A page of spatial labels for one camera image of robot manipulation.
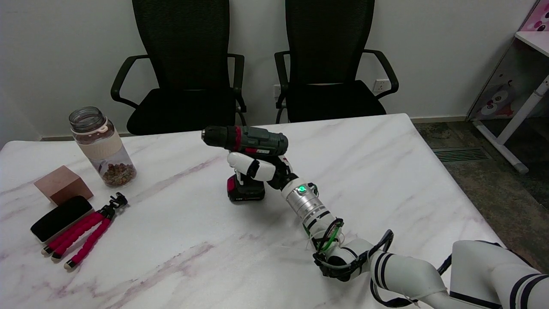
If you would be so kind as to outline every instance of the black eraser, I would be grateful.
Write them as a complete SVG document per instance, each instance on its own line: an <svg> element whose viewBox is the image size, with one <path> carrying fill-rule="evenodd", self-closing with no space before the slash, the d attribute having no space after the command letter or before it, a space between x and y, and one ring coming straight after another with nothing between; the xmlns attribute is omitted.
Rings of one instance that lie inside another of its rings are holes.
<svg viewBox="0 0 549 309"><path fill-rule="evenodd" d="M31 226L31 232L41 242L47 242L53 236L67 230L83 216L93 210L92 205L83 196L75 196L62 203Z"/></svg>

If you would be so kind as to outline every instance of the electrical outlet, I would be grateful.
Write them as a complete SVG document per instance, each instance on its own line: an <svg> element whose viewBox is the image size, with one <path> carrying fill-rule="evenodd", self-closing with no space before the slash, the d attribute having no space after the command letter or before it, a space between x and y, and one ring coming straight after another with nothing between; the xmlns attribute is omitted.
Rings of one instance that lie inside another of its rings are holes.
<svg viewBox="0 0 549 309"><path fill-rule="evenodd" d="M376 79L373 92L383 92L389 90L391 83L388 79Z"/></svg>
<svg viewBox="0 0 549 309"><path fill-rule="evenodd" d="M280 97L280 93L282 92L280 85L273 85L273 97L274 101L277 102L278 98Z"/></svg>

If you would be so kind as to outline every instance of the gray carpet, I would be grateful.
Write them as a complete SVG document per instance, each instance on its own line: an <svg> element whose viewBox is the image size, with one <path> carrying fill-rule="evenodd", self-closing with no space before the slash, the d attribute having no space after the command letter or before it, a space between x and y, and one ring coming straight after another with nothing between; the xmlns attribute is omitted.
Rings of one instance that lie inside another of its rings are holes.
<svg viewBox="0 0 549 309"><path fill-rule="evenodd" d="M508 120L483 122L496 136ZM492 160L450 163L446 168L507 247L549 273L549 120L528 119L506 146L530 169L515 169L471 124L416 124L435 148L483 147Z"/></svg>

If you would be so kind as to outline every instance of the wooden block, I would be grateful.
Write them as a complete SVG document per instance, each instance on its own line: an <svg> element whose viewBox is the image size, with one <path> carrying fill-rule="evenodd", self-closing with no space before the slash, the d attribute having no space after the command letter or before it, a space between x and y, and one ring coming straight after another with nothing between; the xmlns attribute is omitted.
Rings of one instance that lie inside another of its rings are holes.
<svg viewBox="0 0 549 309"><path fill-rule="evenodd" d="M77 195L87 200L93 196L82 178L64 165L38 179L35 186L57 206Z"/></svg>

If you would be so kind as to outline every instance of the chair seat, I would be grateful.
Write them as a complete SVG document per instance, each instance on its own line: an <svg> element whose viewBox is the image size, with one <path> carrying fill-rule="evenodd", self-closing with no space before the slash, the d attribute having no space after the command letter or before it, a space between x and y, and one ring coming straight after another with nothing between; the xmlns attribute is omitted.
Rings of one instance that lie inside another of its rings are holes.
<svg viewBox="0 0 549 309"><path fill-rule="evenodd" d="M223 90L151 90L128 120L131 134L149 135L234 125L232 88Z"/></svg>
<svg viewBox="0 0 549 309"><path fill-rule="evenodd" d="M360 80L335 85L290 83L286 106L290 122L386 114L385 108Z"/></svg>

